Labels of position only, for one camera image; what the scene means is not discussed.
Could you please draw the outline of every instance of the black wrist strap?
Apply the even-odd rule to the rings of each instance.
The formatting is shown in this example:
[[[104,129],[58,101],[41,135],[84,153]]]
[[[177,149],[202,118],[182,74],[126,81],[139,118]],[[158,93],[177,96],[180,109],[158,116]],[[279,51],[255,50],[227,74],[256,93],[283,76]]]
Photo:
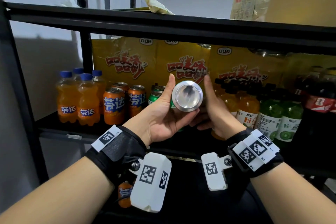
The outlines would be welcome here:
[[[232,150],[240,141],[243,141],[246,137],[250,135],[250,133],[253,131],[251,128],[246,128],[246,130],[241,131],[234,136],[230,137],[227,139],[228,145],[230,145],[227,149],[229,155],[231,156],[232,159],[232,165],[236,167],[237,169],[241,170],[242,173],[244,173],[246,176],[249,178],[257,177],[259,175],[262,175],[279,164],[281,164],[284,159],[280,155],[280,153],[276,153],[275,157],[271,159],[267,164],[262,165],[259,167],[256,171],[252,171],[246,163],[244,163],[241,158]]]
[[[146,154],[146,146],[135,133],[119,126],[123,132],[108,143],[100,152],[93,147],[85,154],[115,186],[124,182],[124,175],[132,175],[128,171],[131,164]]]

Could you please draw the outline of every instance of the hand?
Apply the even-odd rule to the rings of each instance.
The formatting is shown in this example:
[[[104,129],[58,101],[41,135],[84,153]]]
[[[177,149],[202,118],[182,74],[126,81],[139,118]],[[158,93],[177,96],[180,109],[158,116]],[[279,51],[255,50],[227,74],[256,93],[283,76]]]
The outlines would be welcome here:
[[[146,146],[152,142],[172,137],[179,129],[187,126],[199,112],[199,109],[192,112],[182,112],[176,108],[170,108],[174,87],[175,77],[170,74],[166,89],[161,97],[124,124],[124,127],[136,133]]]
[[[245,130],[246,127],[233,117],[223,100],[215,95],[209,75],[204,77],[204,88],[207,96],[206,111],[201,107],[199,115],[190,123],[190,126],[206,121],[198,125],[197,129],[213,128],[218,136],[225,139]]]

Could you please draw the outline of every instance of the orange can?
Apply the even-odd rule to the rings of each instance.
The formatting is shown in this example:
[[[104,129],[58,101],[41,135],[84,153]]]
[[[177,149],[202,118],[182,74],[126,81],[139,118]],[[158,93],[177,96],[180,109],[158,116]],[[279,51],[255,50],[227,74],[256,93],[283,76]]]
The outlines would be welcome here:
[[[128,90],[128,111],[130,118],[141,112],[146,105],[146,91],[142,85],[134,85]]]
[[[112,85],[112,87],[113,88],[121,88],[124,91],[125,95],[127,94],[127,91],[129,89],[128,84],[125,83],[125,82],[116,82]]]
[[[125,181],[118,186],[118,198],[128,196],[128,198],[121,199],[118,201],[118,204],[122,208],[131,207],[131,199],[129,197],[131,196],[132,189],[133,189],[133,186],[129,184],[128,181]]]
[[[106,124],[118,125],[125,119],[125,93],[120,88],[110,88],[105,91],[104,120]]]

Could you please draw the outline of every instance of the blue bottle cap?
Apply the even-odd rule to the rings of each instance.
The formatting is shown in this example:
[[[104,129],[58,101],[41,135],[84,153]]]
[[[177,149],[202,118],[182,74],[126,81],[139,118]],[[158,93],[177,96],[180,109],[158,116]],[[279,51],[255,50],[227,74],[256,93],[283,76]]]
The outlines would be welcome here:
[[[91,81],[92,80],[92,74],[83,73],[83,74],[81,74],[81,79],[83,81]]]
[[[103,72],[101,70],[92,70],[93,76],[102,76]]]
[[[62,78],[71,78],[72,77],[72,73],[70,71],[61,71],[59,74],[61,75]]]
[[[75,67],[73,69],[73,73],[74,74],[82,74],[82,73],[84,73],[84,69],[82,67]]]

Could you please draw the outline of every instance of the metal screw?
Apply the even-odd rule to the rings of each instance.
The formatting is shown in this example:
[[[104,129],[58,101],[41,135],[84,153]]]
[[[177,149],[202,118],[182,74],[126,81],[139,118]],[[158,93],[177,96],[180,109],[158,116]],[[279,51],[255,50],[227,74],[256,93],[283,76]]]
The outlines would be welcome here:
[[[139,168],[140,168],[140,163],[139,163],[139,161],[134,161],[134,162],[131,164],[131,169],[132,169],[133,171],[138,171]]]
[[[224,164],[227,165],[227,166],[230,166],[231,165],[231,159],[225,158],[224,159]]]

